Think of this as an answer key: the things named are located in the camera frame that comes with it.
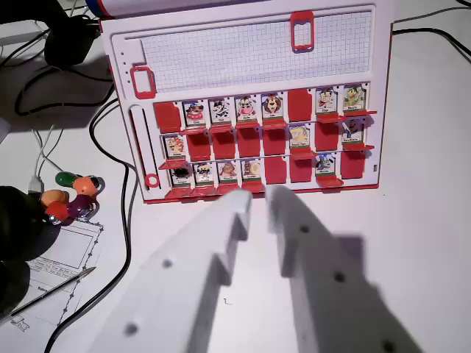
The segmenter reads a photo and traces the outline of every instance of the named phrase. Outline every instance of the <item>screw hole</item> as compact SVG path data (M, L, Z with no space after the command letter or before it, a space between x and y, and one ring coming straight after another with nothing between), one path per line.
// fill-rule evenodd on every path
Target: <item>screw hole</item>
M126 325L126 328L124 329L124 333L128 336L135 335L139 331L138 325L134 323L130 323Z
M387 353L392 353L396 351L396 346L390 340L383 341L383 350Z
M345 275L340 271L335 272L333 274L333 278L335 279L336 282L339 282L339 283L345 282Z
M173 262L169 259L165 259L162 262L162 267L164 267L164 268L171 268L172 266L173 266Z

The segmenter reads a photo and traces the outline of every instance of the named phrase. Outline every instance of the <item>paper sheet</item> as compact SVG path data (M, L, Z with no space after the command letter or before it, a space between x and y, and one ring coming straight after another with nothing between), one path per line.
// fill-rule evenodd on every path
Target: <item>paper sheet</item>
M30 302L66 279L95 266L103 227L74 221L61 227L54 244L40 257L29 261L29 289L17 307ZM56 326L71 315L82 296L81 284L70 285L31 310L0 327L1 352L44 352Z

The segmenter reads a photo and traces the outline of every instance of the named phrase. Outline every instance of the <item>red clip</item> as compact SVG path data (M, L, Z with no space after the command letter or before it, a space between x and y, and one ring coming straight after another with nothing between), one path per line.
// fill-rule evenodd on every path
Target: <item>red clip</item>
M294 26L296 24L305 24L309 22L311 24L311 42L303 46L297 46L294 43ZM312 11L299 11L292 13L289 18L291 24L291 47L293 50L312 49L314 47L314 14Z
M149 80L150 91L149 92L138 92L137 85L135 83L134 73L136 71L145 71L147 72L147 78ZM138 99L152 99L155 97L157 93L157 88L155 87L155 80L154 80L154 73L148 68L147 66L138 66L135 68L131 68L131 79L132 79L132 86L134 87L135 96Z
M144 181L149 188L156 188L159 186L159 176L157 174L147 174Z

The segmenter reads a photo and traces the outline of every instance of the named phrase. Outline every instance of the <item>white plastic frame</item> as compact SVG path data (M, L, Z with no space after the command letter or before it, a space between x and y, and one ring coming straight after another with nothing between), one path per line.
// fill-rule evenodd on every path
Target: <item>white plastic frame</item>
M370 69L361 73L342 74L333 76L321 76L309 79L293 79L283 82L258 83L244 86L229 86L224 88L208 88L204 90L189 90L184 92L158 93L153 99L139 100L135 97L134 89L130 85L130 69L133 66L145 65L146 60L144 51L141 46L140 38L146 36L159 35L171 32L182 32L190 30L200 30L208 28L217 28L223 26L235 26L242 24L255 24L270 21L286 21L292 12L313 10L314 16L334 15L342 13L358 13L362 11L372 12L371 31L370 31L370 53L369 60ZM181 101L202 99L205 106L208 106L207 99L218 97L233 97L244 94L257 94L260 104L260 94L272 91L284 91L297 88L320 88L327 86L343 86L354 83L369 83L367 93L368 110L376 110L378 113L372 115L373 124L367 128L364 142L373 145L375 148L366 151L367 158L365 161L364 175L361 179L346 179L344 187L361 187L366 185L376 185L379 177L380 152L383 134L383 117L386 100L386 84L389 68L389 46L391 23L393 18L393 2L389 0L319 0L315 4L309 0L271 0L251 4L231 5L227 7L217 7L210 9L191 10L178 13L166 13L160 15L147 15L134 18L122 18L116 20L107 20L102 22L102 40L107 55L110 57L110 64L115 76L116 89L120 97L122 111L124 113L124 121L130 137L130 145L136 164L141 164L140 158L137 156L141 152L143 164L146 172L155 169L164 163L165 156L160 144L160 130L155 120L155 112L153 104L161 101L177 101L181 106ZM341 111L342 87L338 89L339 115ZM147 117L147 129L150 137L149 143L142 144L136 139L135 134L130 134L132 124L129 119L128 111L133 105L141 107ZM288 96L284 95L284 118L288 118ZM261 124L260 107L258 109L258 120ZM207 112L206 123L210 126L209 112ZM312 121L316 120L315 109L313 107ZM182 129L185 128L184 119L182 121ZM143 133L136 133L138 138ZM154 149L154 161L148 158L151 153L149 146ZM339 150L341 150L341 142L339 138ZM261 149L261 159L263 161L263 149ZM211 148L211 160L214 161L214 154ZM319 188L316 183L314 170L312 180L310 182L291 183L289 179L289 161L287 162L288 179L285 186L292 190L314 189ZM138 168L138 176L141 182L141 190L144 201L164 199L170 190L167 171L156 170L159 176L159 188L147 188L144 183L145 175L143 168Z

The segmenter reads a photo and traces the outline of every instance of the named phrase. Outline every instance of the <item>black cable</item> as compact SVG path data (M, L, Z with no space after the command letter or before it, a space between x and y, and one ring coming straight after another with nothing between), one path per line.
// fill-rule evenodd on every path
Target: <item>black cable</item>
M67 329L70 325L72 325L77 319L82 317L84 314L86 314L89 310L91 310L96 304L99 303L101 299L103 299L109 292L111 292L112 289L121 281L123 276L126 274L128 268L130 267L131 263L131 235L130 235L130 229L128 227L128 222L126 220L126 207L125 207L125 202L126 202L126 188L127 188L127 180L129 177L129 172L130 168L134 169L133 166L129 165L128 163L116 158L113 156L111 153L105 151L99 142L96 140L95 137L95 127L96 127L96 121L100 117L100 115L107 109L110 105L113 103L117 102L118 99L113 99L106 103L90 122L90 126L88 128L88 131L90 133L90 138L97 147L97 149L103 153L105 156L113 160L114 162L117 162L121 165L124 166L124 178L123 178L123 187L121 189L121 220L122 220L122 225L123 225L123 231L124 231L124 242L126 245L126 260L124 261L123 267L121 270L118 272L118 274L103 288L101 289L93 298L88 300L81 308L79 308L75 313L73 313L71 316L69 316L66 320L64 320L59 326L57 326L56 330L52 333L51 337L49 338L49 341L46 345L45 353L49 353L51 351L52 346L54 345L54 342L57 340L59 335Z
M113 79L100 79L98 77L88 76L88 75L86 75L82 72L74 70L73 68L67 68L67 69L65 69L65 71L73 72L74 74L77 74L81 77L85 77L86 79L93 79L95 81L100 81L100 82L113 82Z
M465 0L456 0L456 2L459 2L461 5L471 7L471 2Z
M29 63L30 61L33 61L37 57L39 57L42 53L44 53L44 49L41 49L38 53L34 54L32 57L29 57L26 60L21 61L18 64L13 64L13 65L4 65L4 68L17 68L18 66L22 66L24 64Z
M18 49L14 50L10 55L8 55L5 60L3 60L1 63L0 63L0 68L2 66L5 66L5 64L7 63L8 60L10 60L12 57L15 56L16 53L18 53L19 51L25 49L27 46L33 44L36 40L38 40L39 38L43 37L47 32L49 32L50 29L46 29L44 32L41 32L39 35L37 35L36 37L34 37L33 39L31 39L28 43L25 43L23 44L22 46L20 46Z
M111 97L111 95L113 94L113 91L115 89L115 86L114 85L111 85L109 91L107 92L106 96L101 100L101 101L98 101L98 102L95 102L95 103L49 103L49 104L45 104L45 105L41 105L39 107L36 107L36 108L33 108L33 109L28 109L26 112L21 112L20 111L20 106L21 106L21 101L23 99L23 93L26 92L35 82L37 82L39 79L49 75L49 74L52 74L54 72L56 72L57 68L50 68L49 70L46 70L44 72L41 72L40 74L36 75L35 77L33 77L32 79L30 79L24 86L24 89L20 91L20 93L18 94L18 96L16 97L16 100L15 100L15 113L20 115L20 116L25 116L25 115L29 115L29 114L33 114L33 113L36 113L36 112L39 112L41 110L45 110L45 109L49 109L49 108L53 108L53 107L99 107L101 105L103 105L104 103L106 103L106 101ZM79 76L82 76L82 77L85 77L87 79L92 79L92 80L95 80L95 81L100 81L100 82L112 82L113 80L111 79L101 79L101 78L98 78L98 77L92 77L92 76L88 76L88 75L85 75L81 72L78 72L74 69L66 69L65 71L68 71L68 72L71 72L73 74L76 74L76 75L79 75Z
M437 28L410 28L410 29L397 29L395 31L392 31L392 35L403 35L405 33L418 33L418 32L431 32L435 33L436 35L441 35L445 39L447 39L449 42L453 43L455 45L455 48L458 47L464 53L468 54L471 56L471 50L469 50L466 46L461 44L459 41L457 41L452 35L449 33L442 31L441 29Z

